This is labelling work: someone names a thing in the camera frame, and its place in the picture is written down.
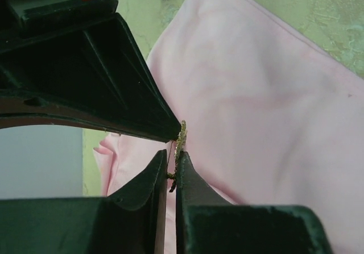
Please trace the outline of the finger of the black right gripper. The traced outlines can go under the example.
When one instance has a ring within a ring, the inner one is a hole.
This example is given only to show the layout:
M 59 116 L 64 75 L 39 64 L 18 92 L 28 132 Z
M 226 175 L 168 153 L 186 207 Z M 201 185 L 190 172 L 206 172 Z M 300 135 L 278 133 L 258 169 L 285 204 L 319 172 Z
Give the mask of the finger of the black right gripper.
M 115 132 L 159 142 L 168 142 L 171 136 L 150 126 L 116 123 L 98 118 L 76 109 L 50 104 L 49 106 L 29 106 L 27 98 L 1 95 L 1 128 L 30 125 L 60 125 Z

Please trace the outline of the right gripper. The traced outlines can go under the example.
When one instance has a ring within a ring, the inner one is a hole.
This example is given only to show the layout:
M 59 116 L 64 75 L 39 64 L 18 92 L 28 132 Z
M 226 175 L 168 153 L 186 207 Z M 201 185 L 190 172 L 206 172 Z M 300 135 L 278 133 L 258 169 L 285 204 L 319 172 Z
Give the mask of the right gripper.
M 117 6 L 118 0 L 1 0 L 1 95 L 150 126 L 175 140 L 180 123 L 126 21 L 113 14 Z

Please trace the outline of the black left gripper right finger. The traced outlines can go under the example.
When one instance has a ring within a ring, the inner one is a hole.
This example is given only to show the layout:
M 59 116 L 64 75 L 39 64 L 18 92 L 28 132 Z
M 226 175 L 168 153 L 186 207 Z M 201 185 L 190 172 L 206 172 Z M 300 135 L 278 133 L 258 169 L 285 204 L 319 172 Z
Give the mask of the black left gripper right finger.
M 305 206 L 233 205 L 180 154 L 176 189 L 178 253 L 307 253 L 333 250 L 316 214 Z

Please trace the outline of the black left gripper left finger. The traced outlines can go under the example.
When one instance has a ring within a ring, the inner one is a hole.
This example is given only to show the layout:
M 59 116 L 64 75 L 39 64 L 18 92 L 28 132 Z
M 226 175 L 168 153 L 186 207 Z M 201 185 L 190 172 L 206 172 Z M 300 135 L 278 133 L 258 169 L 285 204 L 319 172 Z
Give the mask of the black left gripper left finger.
M 2 253 L 163 253 L 167 151 L 107 197 L 1 201 Z

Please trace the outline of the gold rhinestone brooch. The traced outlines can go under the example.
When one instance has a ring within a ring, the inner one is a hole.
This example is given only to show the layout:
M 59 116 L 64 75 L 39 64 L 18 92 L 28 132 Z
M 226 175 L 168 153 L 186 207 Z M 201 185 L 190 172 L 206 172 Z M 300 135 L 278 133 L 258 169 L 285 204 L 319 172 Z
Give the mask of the gold rhinestone brooch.
M 170 193 L 172 193 L 176 189 L 176 177 L 177 177 L 177 168 L 178 168 L 178 162 L 181 152 L 184 150 L 186 141 L 187 141 L 187 122 L 185 120 L 182 120 L 180 123 L 180 132 L 178 134 L 177 140 L 175 141 L 175 150 L 174 150 L 174 161 L 175 161 L 175 169 L 174 173 L 168 173 L 167 177 L 169 179 L 172 179 L 172 186 L 169 190 Z

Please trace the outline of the pink garment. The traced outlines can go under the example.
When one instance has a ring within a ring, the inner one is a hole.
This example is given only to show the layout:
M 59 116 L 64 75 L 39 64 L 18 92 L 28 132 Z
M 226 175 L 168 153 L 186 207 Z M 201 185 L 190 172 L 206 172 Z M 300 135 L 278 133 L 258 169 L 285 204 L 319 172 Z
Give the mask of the pink garment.
M 363 79 L 253 0 L 185 0 L 147 65 L 223 198 L 307 206 L 363 252 Z

